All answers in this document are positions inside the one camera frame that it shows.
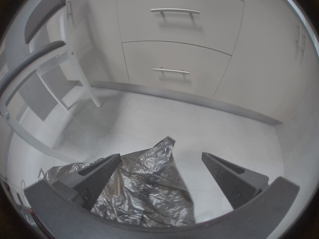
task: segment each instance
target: floor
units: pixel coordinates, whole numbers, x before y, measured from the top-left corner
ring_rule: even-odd
[[[263,173],[269,183],[283,176],[273,126],[167,98],[103,88],[94,91],[101,108],[94,105],[83,87],[76,86],[63,98],[70,106],[68,111],[57,105],[42,121],[27,109],[20,123],[49,147],[79,161],[147,149],[166,136],[172,137],[176,141],[173,156],[194,201],[197,222],[232,211],[202,163],[202,152]],[[14,134],[8,179],[17,192],[37,181],[41,168],[46,172],[63,164]]]

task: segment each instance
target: drawer handle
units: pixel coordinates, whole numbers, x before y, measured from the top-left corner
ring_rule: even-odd
[[[177,9],[177,8],[151,9],[151,12],[165,12],[165,11],[187,12],[187,13],[193,13],[193,14],[200,14],[199,10]]]
[[[188,71],[184,70],[172,70],[172,69],[164,69],[164,68],[153,68],[153,71],[158,72],[173,72],[173,73],[182,73],[182,74],[190,74]]]

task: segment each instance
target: gray trash bag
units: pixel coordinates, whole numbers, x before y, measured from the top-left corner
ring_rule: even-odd
[[[121,156],[121,162],[91,212],[120,223],[145,227],[195,224],[194,205],[174,163],[175,141],[167,137],[153,148]],[[51,168],[49,183],[89,163]]]

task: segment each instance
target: chair backrest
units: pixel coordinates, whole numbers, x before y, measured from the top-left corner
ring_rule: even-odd
[[[41,0],[26,22],[24,37],[29,44],[41,27],[62,7],[66,0]]]

